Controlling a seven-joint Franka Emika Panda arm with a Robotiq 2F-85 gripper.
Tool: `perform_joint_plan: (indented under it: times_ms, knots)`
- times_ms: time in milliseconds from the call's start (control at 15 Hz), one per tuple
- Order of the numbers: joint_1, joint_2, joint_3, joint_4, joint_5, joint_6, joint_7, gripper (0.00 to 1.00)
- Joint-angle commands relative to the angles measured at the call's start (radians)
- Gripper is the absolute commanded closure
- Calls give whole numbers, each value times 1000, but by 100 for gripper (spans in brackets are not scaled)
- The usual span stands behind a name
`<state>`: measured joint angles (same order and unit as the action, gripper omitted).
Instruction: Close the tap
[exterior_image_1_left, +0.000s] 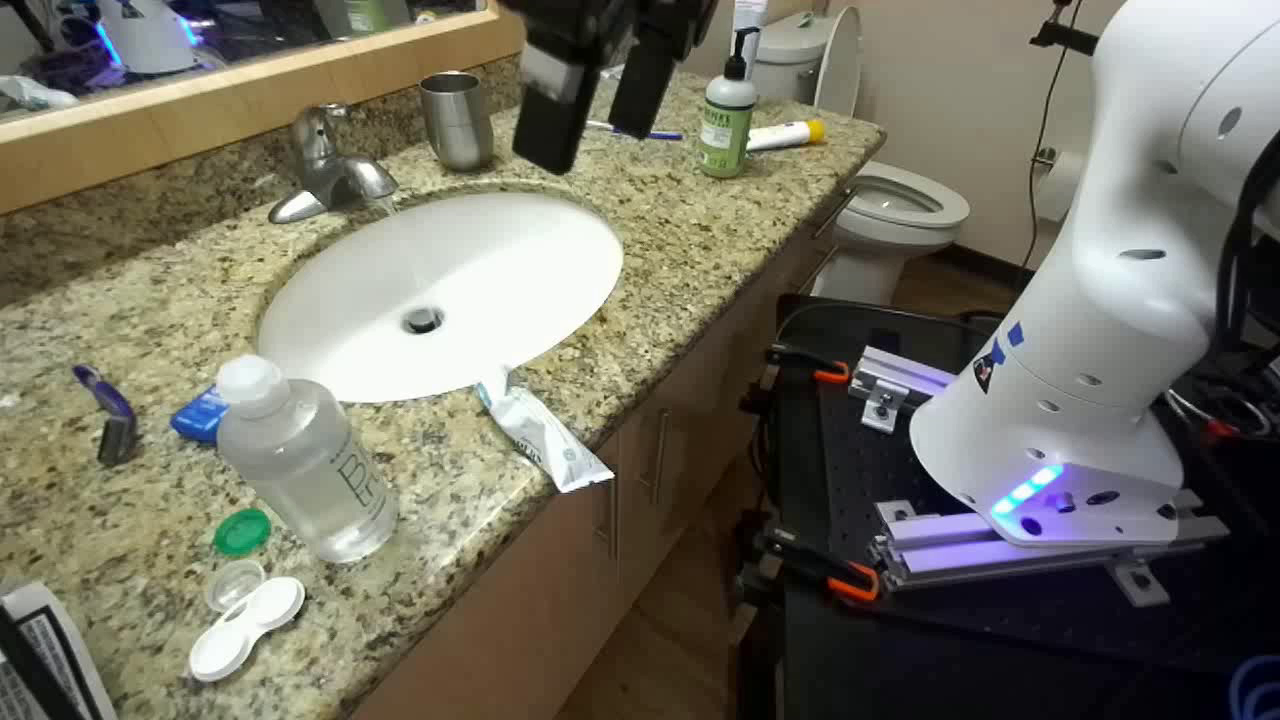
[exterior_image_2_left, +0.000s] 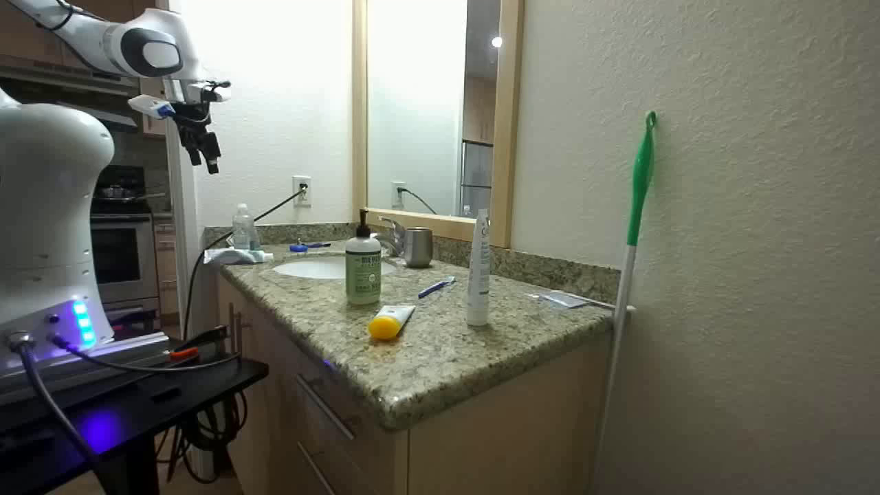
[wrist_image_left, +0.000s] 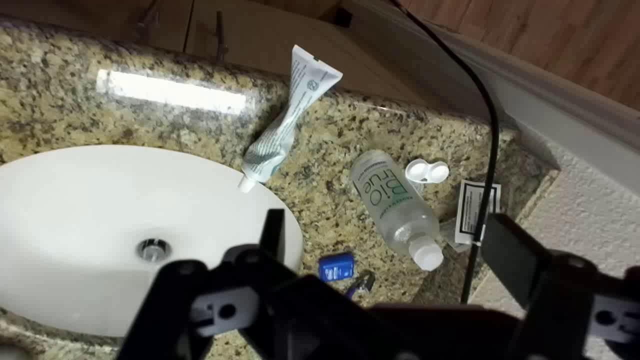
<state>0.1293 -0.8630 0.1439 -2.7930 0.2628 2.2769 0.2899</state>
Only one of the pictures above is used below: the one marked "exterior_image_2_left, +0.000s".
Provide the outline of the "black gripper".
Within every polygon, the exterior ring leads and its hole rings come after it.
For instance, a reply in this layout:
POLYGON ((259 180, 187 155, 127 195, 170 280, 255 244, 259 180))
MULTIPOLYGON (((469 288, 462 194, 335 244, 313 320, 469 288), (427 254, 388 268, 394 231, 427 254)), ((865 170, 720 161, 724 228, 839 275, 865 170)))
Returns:
POLYGON ((229 79, 176 79, 174 84, 174 125, 178 144, 183 145, 193 165, 205 165, 216 174, 219 141, 208 130, 211 104, 229 100, 229 79))

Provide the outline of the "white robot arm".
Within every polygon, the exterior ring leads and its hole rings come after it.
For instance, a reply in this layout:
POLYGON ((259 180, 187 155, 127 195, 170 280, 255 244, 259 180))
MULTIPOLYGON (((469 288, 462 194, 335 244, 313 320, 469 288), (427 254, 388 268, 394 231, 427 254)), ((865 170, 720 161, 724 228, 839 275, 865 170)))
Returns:
POLYGON ((193 165, 219 170, 219 141, 208 130, 211 104, 229 96, 229 79, 211 79, 198 60, 187 26, 176 12, 145 9, 115 22, 71 0, 9 0, 38 30, 61 40, 86 67, 98 75, 159 79, 170 88, 159 96, 132 96, 128 108, 170 118, 193 165))

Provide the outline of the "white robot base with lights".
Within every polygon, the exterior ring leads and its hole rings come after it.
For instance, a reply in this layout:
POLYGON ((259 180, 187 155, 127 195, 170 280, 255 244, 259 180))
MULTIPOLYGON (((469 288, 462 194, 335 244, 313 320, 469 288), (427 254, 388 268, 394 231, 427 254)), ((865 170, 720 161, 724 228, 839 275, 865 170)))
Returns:
POLYGON ((98 297, 90 195, 113 155, 90 112, 0 90, 0 337, 29 337, 36 360, 66 360, 53 337, 97 359, 168 345, 115 338, 98 297))

